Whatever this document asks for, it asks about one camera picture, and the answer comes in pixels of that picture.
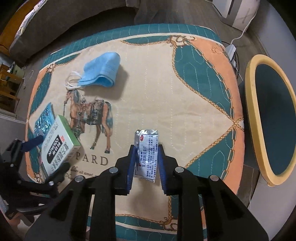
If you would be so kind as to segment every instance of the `metal screw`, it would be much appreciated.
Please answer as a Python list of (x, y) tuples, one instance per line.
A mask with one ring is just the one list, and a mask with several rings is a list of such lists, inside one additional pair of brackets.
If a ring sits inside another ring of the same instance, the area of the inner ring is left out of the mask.
[(75, 182), (77, 182), (77, 183), (79, 183), (79, 182), (82, 182), (82, 181), (83, 181), (83, 179), (84, 179), (84, 177), (83, 177), (83, 176), (81, 176), (81, 175), (79, 175), (79, 176), (76, 176), (76, 177), (74, 178)]
[(109, 172), (110, 172), (110, 173), (117, 173), (117, 172), (118, 172), (118, 168), (117, 168), (117, 167), (111, 167), (111, 168), (109, 169)]
[(210, 179), (213, 181), (213, 182), (217, 182), (219, 180), (219, 177), (216, 176), (216, 175), (210, 175)]
[(176, 167), (176, 168), (175, 168), (175, 171), (176, 171), (177, 173), (181, 173), (181, 172), (184, 172), (184, 168), (183, 168), (183, 167)]

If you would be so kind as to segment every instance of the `mask ear loop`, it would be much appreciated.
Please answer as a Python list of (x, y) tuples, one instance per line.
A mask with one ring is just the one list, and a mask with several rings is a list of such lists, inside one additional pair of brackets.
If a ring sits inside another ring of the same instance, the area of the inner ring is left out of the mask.
[(64, 86), (68, 89), (68, 90), (72, 90), (72, 89), (82, 89), (84, 87), (82, 87), (81, 85), (73, 85), (70, 83), (70, 81), (76, 81), (78, 83), (77, 80), (69, 80), (70, 76), (79, 76), (80, 78), (82, 78), (82, 76), (76, 72), (76, 71), (72, 71), (69, 76), (66, 78), (65, 84)]

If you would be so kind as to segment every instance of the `gray fabric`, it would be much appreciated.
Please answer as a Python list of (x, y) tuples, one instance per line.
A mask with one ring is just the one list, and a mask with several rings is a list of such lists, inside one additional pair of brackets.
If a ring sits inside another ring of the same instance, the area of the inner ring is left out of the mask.
[(13, 60), (25, 63), (74, 24), (102, 11), (126, 6), (125, 0), (48, 0), (36, 13), (9, 52)]

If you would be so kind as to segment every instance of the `green and white box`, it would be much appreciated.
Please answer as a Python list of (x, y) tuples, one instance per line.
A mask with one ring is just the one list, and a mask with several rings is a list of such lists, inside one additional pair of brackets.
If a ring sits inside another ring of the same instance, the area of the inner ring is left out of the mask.
[(41, 149), (41, 169), (48, 178), (64, 161), (69, 161), (80, 148), (68, 121), (58, 115), (47, 133)]

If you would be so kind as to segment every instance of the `horse illustration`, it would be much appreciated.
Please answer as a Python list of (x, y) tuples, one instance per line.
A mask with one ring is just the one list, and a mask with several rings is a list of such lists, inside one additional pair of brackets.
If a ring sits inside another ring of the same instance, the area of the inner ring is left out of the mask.
[(84, 133), (85, 124), (95, 125), (96, 138), (90, 149), (94, 149), (100, 133), (103, 132), (107, 137), (107, 147), (105, 153), (110, 153), (110, 136), (113, 132), (111, 104), (107, 101), (97, 99), (87, 103), (84, 97), (80, 97), (80, 93), (77, 89), (67, 91), (66, 100), (64, 101), (64, 109), (68, 99), (71, 100), (70, 127), (75, 136), (79, 139), (80, 135)]

